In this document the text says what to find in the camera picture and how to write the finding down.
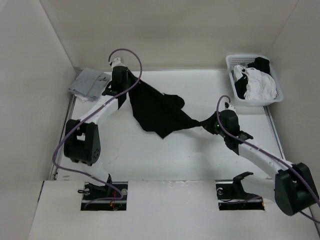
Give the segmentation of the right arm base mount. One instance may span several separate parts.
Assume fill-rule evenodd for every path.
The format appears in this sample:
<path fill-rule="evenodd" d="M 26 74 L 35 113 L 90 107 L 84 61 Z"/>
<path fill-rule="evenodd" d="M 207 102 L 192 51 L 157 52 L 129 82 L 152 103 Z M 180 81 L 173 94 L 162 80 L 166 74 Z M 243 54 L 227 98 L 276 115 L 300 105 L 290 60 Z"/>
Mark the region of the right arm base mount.
<path fill-rule="evenodd" d="M 222 180 L 216 182 L 216 195 L 218 209 L 220 211 L 264 211 L 263 198 L 245 192 L 242 180 L 253 175 L 252 172 L 244 172 L 235 176 L 232 180 Z"/>

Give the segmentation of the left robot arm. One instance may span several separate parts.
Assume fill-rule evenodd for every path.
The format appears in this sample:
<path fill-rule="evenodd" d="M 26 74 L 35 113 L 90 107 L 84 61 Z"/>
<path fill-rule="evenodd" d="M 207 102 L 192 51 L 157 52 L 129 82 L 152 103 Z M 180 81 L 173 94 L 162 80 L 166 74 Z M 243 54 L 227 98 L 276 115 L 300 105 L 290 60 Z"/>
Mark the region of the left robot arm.
<path fill-rule="evenodd" d="M 126 66 L 115 66 L 112 69 L 111 81 L 95 105 L 79 119 L 69 119 L 66 123 L 65 133 L 68 134 L 82 120 L 85 120 L 66 139 L 63 153 L 73 163 L 79 164 L 80 172 L 103 181 L 95 187 L 96 195 L 103 200 L 112 195 L 112 186 L 106 183 L 109 174 L 99 159 L 102 153 L 100 128 L 127 99 L 126 94 L 115 99 L 113 97 L 127 90 L 134 82 L 134 79 L 130 79 L 129 69 Z"/>

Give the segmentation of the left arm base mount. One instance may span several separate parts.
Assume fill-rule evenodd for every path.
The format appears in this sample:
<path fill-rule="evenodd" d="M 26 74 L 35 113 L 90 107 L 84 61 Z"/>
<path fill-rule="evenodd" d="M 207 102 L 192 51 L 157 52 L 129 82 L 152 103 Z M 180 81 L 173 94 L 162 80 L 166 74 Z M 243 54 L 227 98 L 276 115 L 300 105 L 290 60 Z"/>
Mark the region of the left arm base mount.
<path fill-rule="evenodd" d="M 126 211 L 128 199 L 128 183 L 114 183 L 115 190 L 109 186 L 98 186 L 85 182 L 77 193 L 81 195 L 81 211 Z"/>

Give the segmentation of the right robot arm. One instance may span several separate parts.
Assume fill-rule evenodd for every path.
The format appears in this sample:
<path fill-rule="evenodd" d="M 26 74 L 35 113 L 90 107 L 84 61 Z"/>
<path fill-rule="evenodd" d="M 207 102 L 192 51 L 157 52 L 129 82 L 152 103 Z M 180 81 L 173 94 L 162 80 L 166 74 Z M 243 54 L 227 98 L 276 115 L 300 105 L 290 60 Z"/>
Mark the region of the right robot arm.
<path fill-rule="evenodd" d="M 258 144 L 253 136 L 240 129 L 235 111 L 216 111 L 201 125 L 209 133 L 221 136 L 229 150 L 252 162 L 270 178 L 255 178 L 252 172 L 234 177 L 238 182 L 231 190 L 236 197 L 253 193 L 272 200 L 287 216 L 320 203 L 308 166 L 280 159 Z"/>

